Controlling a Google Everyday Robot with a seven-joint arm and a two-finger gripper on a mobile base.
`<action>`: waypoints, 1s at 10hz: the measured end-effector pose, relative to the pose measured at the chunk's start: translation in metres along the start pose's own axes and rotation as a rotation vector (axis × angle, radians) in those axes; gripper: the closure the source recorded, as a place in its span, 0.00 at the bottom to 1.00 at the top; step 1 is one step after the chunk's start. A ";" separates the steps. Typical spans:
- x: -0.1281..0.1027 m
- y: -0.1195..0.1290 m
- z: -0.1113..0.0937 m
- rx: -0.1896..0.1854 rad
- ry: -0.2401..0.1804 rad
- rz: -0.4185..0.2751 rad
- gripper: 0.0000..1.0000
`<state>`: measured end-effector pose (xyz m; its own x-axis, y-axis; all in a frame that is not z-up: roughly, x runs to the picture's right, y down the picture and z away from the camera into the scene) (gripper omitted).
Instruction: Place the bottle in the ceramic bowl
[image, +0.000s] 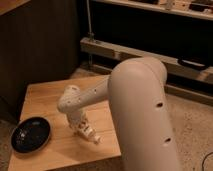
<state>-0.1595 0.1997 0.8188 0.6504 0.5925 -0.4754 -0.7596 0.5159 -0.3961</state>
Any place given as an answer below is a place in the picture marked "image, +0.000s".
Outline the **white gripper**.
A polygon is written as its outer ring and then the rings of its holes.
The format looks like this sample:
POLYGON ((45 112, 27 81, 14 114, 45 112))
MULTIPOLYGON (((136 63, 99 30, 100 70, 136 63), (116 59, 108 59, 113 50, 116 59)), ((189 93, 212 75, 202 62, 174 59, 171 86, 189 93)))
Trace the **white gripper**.
POLYGON ((80 136, 83 136, 83 132, 79 130, 84 127, 84 132, 90 132, 91 127, 88 124, 86 114, 82 110, 77 110, 67 115, 69 126, 80 136))

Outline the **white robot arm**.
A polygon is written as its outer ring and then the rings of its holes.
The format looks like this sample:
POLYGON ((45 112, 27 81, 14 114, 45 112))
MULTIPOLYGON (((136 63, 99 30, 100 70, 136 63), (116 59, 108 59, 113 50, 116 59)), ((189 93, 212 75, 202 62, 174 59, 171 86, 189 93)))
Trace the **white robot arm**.
POLYGON ((98 143, 82 109, 108 101, 125 171, 182 171, 166 105, 166 80, 160 60, 128 59, 84 91, 67 86, 57 108, 76 132, 98 143))

